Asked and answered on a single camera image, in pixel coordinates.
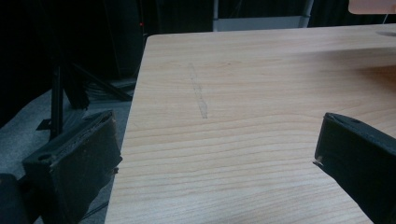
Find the wood grain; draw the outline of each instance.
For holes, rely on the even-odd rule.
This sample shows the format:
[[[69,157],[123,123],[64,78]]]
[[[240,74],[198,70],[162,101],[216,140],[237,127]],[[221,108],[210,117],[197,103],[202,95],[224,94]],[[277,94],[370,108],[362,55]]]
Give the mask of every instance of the wood grain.
[[[150,37],[106,223],[370,223],[312,161],[326,112],[396,136],[395,28]]]

